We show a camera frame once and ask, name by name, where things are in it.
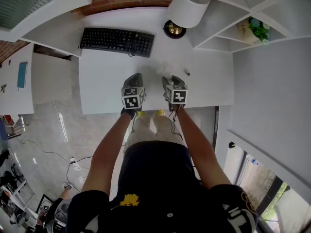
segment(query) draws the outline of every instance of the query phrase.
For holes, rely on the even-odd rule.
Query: brick wall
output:
[[[16,42],[0,41],[0,63],[28,44],[29,42],[22,40]]]
[[[91,4],[77,8],[71,12],[77,17],[85,17],[95,13],[122,8],[169,6],[171,1],[172,0],[93,0]],[[18,40],[14,43],[0,41],[0,63],[27,44],[28,42],[22,40]]]
[[[77,17],[92,14],[142,6],[169,6],[172,0],[93,0],[91,4],[72,10]]]

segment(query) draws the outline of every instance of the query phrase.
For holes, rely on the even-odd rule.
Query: tiled floor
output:
[[[191,108],[187,111],[207,138],[212,141],[215,108]],[[76,160],[92,156],[99,142],[119,116],[119,113],[82,114],[78,65],[72,69],[72,98],[37,105],[33,115],[23,116],[25,124],[29,126],[18,139],[26,144],[21,144],[14,138],[9,141],[9,147],[12,153],[16,153],[20,169],[36,195],[31,203],[31,209],[36,209],[43,194],[53,200],[59,196],[62,192],[61,184],[67,182],[66,172],[70,153]],[[129,126],[125,138],[128,137],[131,127],[132,125]],[[56,152],[67,161],[56,154],[43,153],[38,148],[46,152]],[[111,197],[114,197],[117,192],[115,185],[118,182],[122,164],[122,150],[123,147],[115,164]],[[88,169],[90,162],[91,159],[85,159],[80,161],[79,165]],[[68,179],[80,190],[83,186],[80,177],[85,180],[87,173],[87,170],[75,171],[70,167]],[[75,189],[72,189],[71,192],[72,195],[77,193]]]

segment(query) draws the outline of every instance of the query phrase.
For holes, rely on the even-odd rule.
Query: white wall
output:
[[[311,39],[240,51],[233,58],[231,138],[310,203]]]
[[[228,146],[230,140],[228,139],[227,129],[230,127],[230,111],[231,105],[219,106],[218,124],[217,124],[217,139],[215,146],[215,154],[217,161],[222,169],[225,167],[227,158]]]

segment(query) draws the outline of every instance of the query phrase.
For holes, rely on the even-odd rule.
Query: power strip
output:
[[[70,162],[76,162],[76,159],[75,158],[71,158]],[[74,170],[76,170],[76,171],[80,171],[81,170],[81,168],[80,168],[80,166],[79,166],[79,164],[77,162],[73,163],[72,166],[73,166]]]

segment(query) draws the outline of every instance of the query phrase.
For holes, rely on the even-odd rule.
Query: yellow sneaker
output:
[[[157,111],[156,111],[156,114],[157,114],[158,116],[165,116],[164,110],[157,110]]]
[[[141,117],[141,116],[144,116],[146,115],[146,113],[144,111],[138,111],[138,116]]]

